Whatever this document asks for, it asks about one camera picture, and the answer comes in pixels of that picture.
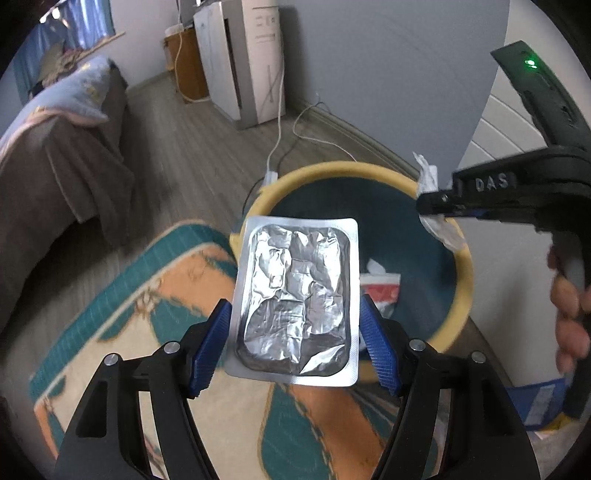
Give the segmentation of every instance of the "finger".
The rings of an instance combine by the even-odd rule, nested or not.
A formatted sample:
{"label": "finger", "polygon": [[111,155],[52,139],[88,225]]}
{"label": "finger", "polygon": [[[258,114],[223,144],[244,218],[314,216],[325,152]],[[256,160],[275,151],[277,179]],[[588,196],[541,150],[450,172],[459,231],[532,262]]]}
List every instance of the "finger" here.
{"label": "finger", "polygon": [[550,301],[568,317],[576,318],[579,314],[579,292],[562,275],[556,275],[552,282]]}
{"label": "finger", "polygon": [[554,245],[550,247],[550,251],[548,252],[547,263],[548,268],[551,270],[556,270],[558,268],[558,257],[556,257],[556,248]]}
{"label": "finger", "polygon": [[583,326],[561,313],[556,321],[556,341],[562,350],[575,358],[585,358],[589,354],[591,341]]}
{"label": "finger", "polygon": [[579,295],[579,303],[585,313],[591,312],[591,286],[587,287],[585,293]]}
{"label": "finger", "polygon": [[561,374],[566,374],[574,370],[574,358],[565,352],[558,349],[556,352],[556,368]]}

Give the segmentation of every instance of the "wooden floor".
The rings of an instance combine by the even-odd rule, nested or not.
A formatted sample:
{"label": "wooden floor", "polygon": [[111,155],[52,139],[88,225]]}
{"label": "wooden floor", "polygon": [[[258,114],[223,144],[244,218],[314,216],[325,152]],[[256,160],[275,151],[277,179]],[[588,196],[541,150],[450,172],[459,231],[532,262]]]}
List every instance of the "wooden floor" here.
{"label": "wooden floor", "polygon": [[[282,120],[281,174],[327,160],[346,160],[335,147],[297,139],[293,114]],[[338,142],[359,160],[388,166],[355,140],[321,122],[304,119],[302,133]],[[52,246],[28,279],[0,345],[0,392],[12,428],[26,454],[48,475],[51,457],[28,396],[28,381],[64,328],[125,269],[159,233],[188,218],[229,233],[241,218],[248,190],[262,177],[277,123],[237,131],[211,103],[185,105],[169,77],[129,93],[121,149],[136,175],[130,242],[112,249],[97,220],[73,225]],[[454,347],[489,352],[469,324]]]}

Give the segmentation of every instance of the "brown blanket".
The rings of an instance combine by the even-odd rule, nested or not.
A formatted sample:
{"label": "brown blanket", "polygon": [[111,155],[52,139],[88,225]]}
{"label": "brown blanket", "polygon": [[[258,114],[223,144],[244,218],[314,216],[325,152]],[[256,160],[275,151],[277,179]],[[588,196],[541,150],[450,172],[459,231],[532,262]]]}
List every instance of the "brown blanket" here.
{"label": "brown blanket", "polygon": [[118,146],[125,86],[114,69],[102,107],[109,122],[84,128],[54,116],[0,163],[0,330],[29,273],[71,223],[98,215],[109,243],[126,240],[134,176]]}

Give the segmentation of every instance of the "curtain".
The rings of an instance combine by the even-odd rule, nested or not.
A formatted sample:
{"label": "curtain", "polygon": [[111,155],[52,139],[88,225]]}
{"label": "curtain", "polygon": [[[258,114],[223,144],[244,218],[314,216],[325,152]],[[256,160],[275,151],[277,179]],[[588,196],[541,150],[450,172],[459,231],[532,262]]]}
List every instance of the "curtain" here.
{"label": "curtain", "polygon": [[52,45],[63,42],[64,49],[87,50],[115,35],[109,0],[66,0],[57,7],[61,17],[56,20],[48,15],[45,23],[37,24],[14,57],[14,75],[23,105],[39,77],[41,59]]}

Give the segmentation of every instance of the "yellow-rimmed trash can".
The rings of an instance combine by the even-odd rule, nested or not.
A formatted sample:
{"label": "yellow-rimmed trash can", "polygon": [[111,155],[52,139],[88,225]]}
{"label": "yellow-rimmed trash can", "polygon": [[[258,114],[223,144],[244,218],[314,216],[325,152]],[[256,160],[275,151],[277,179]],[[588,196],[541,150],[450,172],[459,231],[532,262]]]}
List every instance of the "yellow-rimmed trash can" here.
{"label": "yellow-rimmed trash can", "polygon": [[[415,209],[416,191],[414,180],[387,168],[326,162],[299,168],[261,189],[246,217],[355,218],[361,272],[371,258],[387,272],[401,274],[391,318],[410,337],[444,352],[462,331],[472,306],[472,258],[468,247],[454,254],[423,228]],[[230,236],[237,259],[243,233],[242,227],[240,234]],[[369,362],[361,362],[359,377],[376,378]]]}

